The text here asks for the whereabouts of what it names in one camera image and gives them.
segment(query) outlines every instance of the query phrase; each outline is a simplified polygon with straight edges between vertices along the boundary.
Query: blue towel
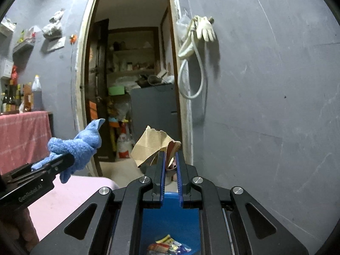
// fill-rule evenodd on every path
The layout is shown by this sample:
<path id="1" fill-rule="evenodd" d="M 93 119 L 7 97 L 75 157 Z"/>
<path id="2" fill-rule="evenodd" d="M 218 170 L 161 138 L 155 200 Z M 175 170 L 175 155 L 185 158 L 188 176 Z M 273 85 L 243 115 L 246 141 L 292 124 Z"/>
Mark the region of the blue towel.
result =
<path id="1" fill-rule="evenodd" d="M 51 138 L 47 145 L 50 156 L 32 165 L 32 171 L 38 170 L 63 153 L 69 152 L 74 156 L 74 164 L 60 173 L 60 181 L 66 183 L 75 171 L 85 168 L 91 156 L 96 154 L 97 149 L 101 147 L 102 139 L 98 130 L 104 122 L 105 119 L 90 122 L 73 140 Z"/>

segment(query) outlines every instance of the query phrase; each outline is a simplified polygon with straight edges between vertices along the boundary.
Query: metal screw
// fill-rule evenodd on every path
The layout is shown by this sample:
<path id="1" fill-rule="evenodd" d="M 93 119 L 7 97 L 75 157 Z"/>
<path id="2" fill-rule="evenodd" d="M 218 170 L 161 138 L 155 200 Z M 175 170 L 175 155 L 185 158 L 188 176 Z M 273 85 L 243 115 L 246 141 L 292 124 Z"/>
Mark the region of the metal screw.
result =
<path id="1" fill-rule="evenodd" d="M 99 189 L 99 193 L 102 195 L 106 195 L 108 194 L 108 192 L 110 191 L 110 189 L 108 187 L 103 187 Z"/>
<path id="2" fill-rule="evenodd" d="M 150 177 L 148 177 L 148 176 L 142 176 L 142 177 L 139 179 L 139 182 L 140 182 L 140 183 L 143 183 L 143 184 L 148 183 L 149 181 L 150 181 Z"/>
<path id="3" fill-rule="evenodd" d="M 201 184 L 203 182 L 203 178 L 196 176 L 196 177 L 193 178 L 193 182 L 195 184 Z"/>
<path id="4" fill-rule="evenodd" d="M 234 189 L 232 189 L 232 191 L 235 193 L 235 194 L 242 194 L 243 193 L 243 189 L 241 187 L 234 187 Z"/>

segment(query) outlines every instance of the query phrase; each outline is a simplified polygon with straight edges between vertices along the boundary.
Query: pink surface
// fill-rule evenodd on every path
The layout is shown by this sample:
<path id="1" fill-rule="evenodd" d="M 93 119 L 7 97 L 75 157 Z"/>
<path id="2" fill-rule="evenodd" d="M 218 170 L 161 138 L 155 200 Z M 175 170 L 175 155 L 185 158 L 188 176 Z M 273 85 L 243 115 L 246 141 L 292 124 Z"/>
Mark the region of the pink surface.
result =
<path id="1" fill-rule="evenodd" d="M 49 152 L 52 137 L 46 111 L 0 116 L 0 173 L 37 162 Z"/>
<path id="2" fill-rule="evenodd" d="M 104 177 L 72 175 L 62 184 L 59 175 L 54 180 L 54 189 L 29 206 L 32 222 L 41 240 L 101 187 L 118 189 L 118 185 Z"/>

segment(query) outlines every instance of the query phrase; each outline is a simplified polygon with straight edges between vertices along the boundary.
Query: shower hose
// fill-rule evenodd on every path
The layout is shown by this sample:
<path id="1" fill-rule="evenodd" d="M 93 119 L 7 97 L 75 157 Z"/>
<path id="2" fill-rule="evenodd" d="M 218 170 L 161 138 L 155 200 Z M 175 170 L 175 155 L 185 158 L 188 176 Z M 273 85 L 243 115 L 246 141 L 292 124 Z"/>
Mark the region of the shower hose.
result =
<path id="1" fill-rule="evenodd" d="M 200 84 L 200 87 L 199 87 L 199 89 L 198 89 L 198 91 L 194 94 L 194 95 L 192 95 L 192 96 L 188 96 L 187 94 L 186 94 L 186 91 L 185 91 L 185 89 L 183 89 L 183 69 L 184 69 L 184 66 L 185 66 L 185 64 L 188 62 L 188 60 L 187 59 L 184 59 L 183 60 L 183 62 L 182 62 L 182 65 L 181 65 L 181 67 L 180 67 L 180 71 L 178 72 L 178 90 L 179 90 L 179 92 L 181 93 L 181 95 L 184 97 L 184 98 L 186 98 L 186 99 L 195 99 L 195 98 L 197 98 L 200 94 L 201 94 L 201 92 L 202 92 L 202 89 L 203 89 L 203 84 L 204 84 L 204 69 L 203 69 L 203 63 L 202 63 L 202 59 L 201 59 L 201 57 L 200 57 L 200 54 L 199 54 L 199 52 L 198 52 L 198 49 L 197 49 L 197 46 L 196 46 L 196 44 L 195 44 L 195 39 L 194 39 L 194 33 L 195 33 L 195 30 L 191 30 L 191 42 L 192 42 L 192 44 L 193 44 L 193 49 L 194 49 L 194 51 L 195 51 L 195 54 L 196 54 L 196 57 L 197 57 L 197 60 L 198 60 L 198 64 L 199 64 L 199 66 L 200 66 L 200 71 L 201 71 L 201 84 Z"/>

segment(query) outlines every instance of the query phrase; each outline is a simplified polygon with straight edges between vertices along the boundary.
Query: ceiling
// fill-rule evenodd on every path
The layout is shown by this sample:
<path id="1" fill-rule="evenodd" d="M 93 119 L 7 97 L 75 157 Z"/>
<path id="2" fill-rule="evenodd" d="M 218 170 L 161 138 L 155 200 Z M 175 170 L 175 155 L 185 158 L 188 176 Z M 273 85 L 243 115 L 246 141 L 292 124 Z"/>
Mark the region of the ceiling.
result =
<path id="1" fill-rule="evenodd" d="M 159 26 L 168 0 L 99 0 L 96 21 L 110 19 L 109 28 Z"/>

